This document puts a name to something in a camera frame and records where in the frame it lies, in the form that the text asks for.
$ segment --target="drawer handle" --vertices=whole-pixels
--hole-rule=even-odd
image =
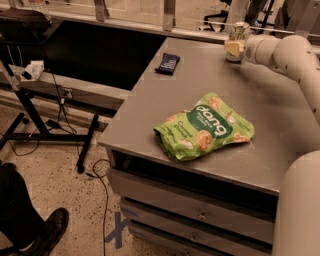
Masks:
[[[198,215],[198,219],[199,220],[207,220],[208,219],[205,211],[202,211],[202,213]]]

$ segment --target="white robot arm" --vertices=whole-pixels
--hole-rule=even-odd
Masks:
[[[297,35],[278,39],[250,36],[244,59],[262,64],[296,81],[320,125],[320,63],[307,39]]]
[[[292,35],[284,39],[251,36],[244,58],[296,81],[320,124],[320,64],[310,43]],[[274,231],[272,256],[320,255],[320,151],[296,160],[285,174]]]

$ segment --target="chip bag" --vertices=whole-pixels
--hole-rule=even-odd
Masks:
[[[218,95],[208,93],[191,111],[182,111],[153,128],[170,158],[185,161],[231,143],[249,142],[254,126]]]

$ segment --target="black cable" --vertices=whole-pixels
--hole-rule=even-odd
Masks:
[[[18,49],[19,56],[20,56],[20,66],[19,66],[19,68],[20,68],[20,72],[21,72],[21,68],[23,68],[22,54],[21,54],[20,47],[19,47],[18,44],[16,45],[16,47],[17,47],[17,49]],[[9,54],[9,57],[10,57],[10,59],[11,59],[12,64],[13,64],[15,67],[18,67],[18,66],[16,65],[14,59],[13,59],[13,56],[12,56],[12,54],[11,54],[11,50],[10,50],[10,46],[9,46],[9,45],[7,45],[7,49],[8,49],[8,54]]]
[[[70,128],[72,132],[64,129],[64,128],[63,128],[64,126]],[[75,129],[73,129],[72,127],[69,127],[68,125],[60,125],[60,129],[63,130],[63,131],[65,131],[65,132],[67,132],[67,133],[69,133],[69,134],[77,134],[77,131],[76,131]]]
[[[48,54],[47,54],[47,51],[46,51],[46,49],[44,48],[44,46],[42,45],[41,40],[40,40],[40,38],[38,37],[37,33],[35,33],[34,31],[32,31],[32,32],[33,32],[34,36],[37,38],[37,40],[38,40],[38,42],[39,42],[39,44],[40,44],[40,46],[41,46],[41,49],[42,49],[42,51],[43,51],[43,53],[44,53],[44,56],[45,56],[47,59],[49,59]],[[71,129],[72,131],[76,131],[76,130],[70,125],[69,120],[68,120],[68,118],[67,118],[67,113],[66,113],[66,111],[65,111],[65,109],[64,109],[64,107],[63,107],[63,104],[62,104],[62,99],[63,99],[63,97],[61,97],[61,95],[60,95],[56,78],[55,78],[54,74],[52,73],[52,71],[51,71],[50,69],[47,69],[47,70],[48,70],[48,71],[50,72],[50,74],[52,75],[52,78],[53,78],[53,81],[54,81],[54,84],[55,84],[55,87],[56,87],[57,95],[58,95],[59,113],[58,113],[57,122],[58,122],[58,123],[60,122],[60,114],[61,114],[61,110],[62,110],[63,116],[64,116],[64,118],[65,118],[68,126],[70,127],[70,129]],[[76,141],[76,146],[77,146],[78,155],[80,155],[80,153],[79,153],[79,142],[78,142],[78,141]]]
[[[107,162],[107,163],[109,164],[109,166],[110,166],[109,160],[107,160],[107,159],[100,159],[100,160],[98,160],[97,162],[95,162],[95,163],[93,164],[93,166],[92,166],[92,171],[93,171],[93,173],[94,173],[95,175],[93,175],[93,174],[91,174],[91,173],[88,173],[88,172],[86,172],[85,174],[86,174],[87,176],[91,177],[91,178],[98,178],[98,179],[101,181],[102,185],[104,186],[104,189],[105,189],[105,192],[106,192],[106,197],[107,197],[107,198],[106,198],[106,206],[105,206],[105,209],[104,209],[103,224],[102,224],[102,225],[103,225],[103,227],[102,227],[103,256],[106,256],[106,243],[105,243],[104,239],[105,239],[105,237],[106,237],[106,228],[105,228],[105,226],[106,226],[106,216],[107,216],[107,210],[108,210],[109,193],[108,193],[107,186],[106,186],[106,184],[104,183],[104,181],[103,181],[103,179],[102,179],[103,177],[105,177],[105,176],[107,175],[107,172],[106,172],[104,175],[99,176],[99,175],[97,174],[96,170],[95,170],[96,165],[97,165],[98,163],[100,163],[100,162]]]
[[[16,152],[16,150],[14,149],[13,145],[11,144],[10,140],[8,140],[8,142],[9,142],[9,144],[10,144],[10,146],[11,146],[11,149],[12,149],[13,153],[14,153],[16,156],[26,156],[26,155],[30,155],[30,154],[32,154],[33,152],[35,152],[35,151],[38,149],[38,147],[39,147],[39,141],[37,141],[37,145],[36,145],[35,148],[32,149],[30,152],[27,152],[27,153],[24,153],[24,154],[18,154],[18,153]]]

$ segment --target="speckled floor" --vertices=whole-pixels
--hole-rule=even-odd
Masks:
[[[54,104],[41,103],[37,109],[44,121],[57,115]],[[15,95],[0,91],[0,133],[4,134],[12,120],[20,112],[20,103]],[[78,134],[86,133],[88,120],[91,114],[77,114],[70,117],[70,123]],[[34,125],[19,125],[16,131],[33,132]],[[86,172],[93,173],[92,167],[96,161],[106,159],[104,148],[97,145],[101,132],[94,134],[94,139],[86,157]],[[36,143],[12,143],[17,154],[26,154],[32,151]],[[106,192],[99,179],[90,178],[85,174],[78,174],[75,168],[78,158],[76,145],[54,145],[41,143],[38,148],[26,156],[17,156],[9,143],[0,151],[0,160],[16,164],[18,172],[24,177],[34,207],[41,217],[46,219],[51,212],[58,207],[65,207],[70,212],[70,222],[65,235],[58,243],[51,255],[63,256],[103,256],[103,237],[108,237],[105,243],[108,256],[178,256],[165,248],[143,241],[129,234],[127,227],[122,230],[122,239],[116,241],[113,237],[115,229],[115,214],[119,212],[119,197],[113,194],[108,179],[103,178],[107,185],[109,200],[105,223],[105,235],[103,235],[103,216],[106,206]],[[107,162],[96,165],[96,171],[103,175],[108,168]],[[0,248],[11,243],[0,233]]]

